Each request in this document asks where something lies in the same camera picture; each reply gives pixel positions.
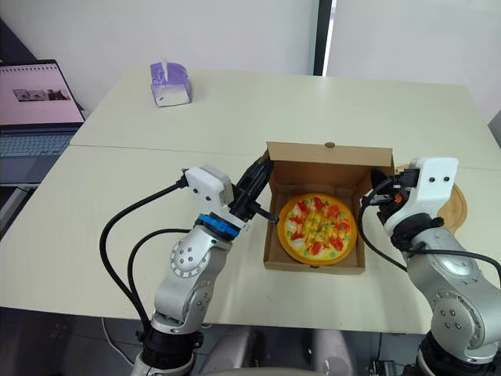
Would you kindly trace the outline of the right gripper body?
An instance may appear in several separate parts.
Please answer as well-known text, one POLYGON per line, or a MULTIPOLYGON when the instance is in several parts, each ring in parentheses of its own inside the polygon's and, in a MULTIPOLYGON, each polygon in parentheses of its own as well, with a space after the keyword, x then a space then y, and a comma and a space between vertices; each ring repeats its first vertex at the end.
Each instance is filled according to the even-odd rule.
POLYGON ((384 225, 388 219, 399 211, 409 199, 409 190, 406 188, 392 188, 385 193, 376 195, 378 218, 384 225))

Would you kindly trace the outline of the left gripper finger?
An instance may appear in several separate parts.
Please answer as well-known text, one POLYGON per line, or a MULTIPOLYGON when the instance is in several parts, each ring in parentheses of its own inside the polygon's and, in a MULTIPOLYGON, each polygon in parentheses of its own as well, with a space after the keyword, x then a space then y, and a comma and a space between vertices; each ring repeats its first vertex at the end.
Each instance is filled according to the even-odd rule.
POLYGON ((259 196, 273 170, 273 162, 269 154, 262 154, 242 175, 238 188, 249 196, 259 196))
POLYGON ((271 212, 266 211, 258 203, 253 203, 252 210, 261 217, 267 219, 270 223, 276 225, 279 222, 279 217, 271 212))

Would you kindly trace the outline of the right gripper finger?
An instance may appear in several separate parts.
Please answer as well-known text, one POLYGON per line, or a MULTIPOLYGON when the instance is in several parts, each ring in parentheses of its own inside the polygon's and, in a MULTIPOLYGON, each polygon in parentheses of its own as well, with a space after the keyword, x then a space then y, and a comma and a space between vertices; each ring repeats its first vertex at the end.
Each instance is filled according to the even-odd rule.
POLYGON ((373 169, 370 173, 373 191, 376 195, 390 195, 393 192, 393 176, 386 175, 379 169, 373 169))

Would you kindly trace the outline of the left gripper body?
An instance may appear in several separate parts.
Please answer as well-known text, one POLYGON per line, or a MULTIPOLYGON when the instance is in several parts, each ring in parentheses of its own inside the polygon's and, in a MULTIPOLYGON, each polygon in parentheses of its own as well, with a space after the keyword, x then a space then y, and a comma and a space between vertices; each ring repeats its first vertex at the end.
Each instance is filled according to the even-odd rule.
POLYGON ((234 199, 229 205, 230 214, 244 223, 249 222, 261 209, 261 205, 257 202, 260 194, 258 186, 255 184, 247 187, 233 185, 232 192, 234 199))

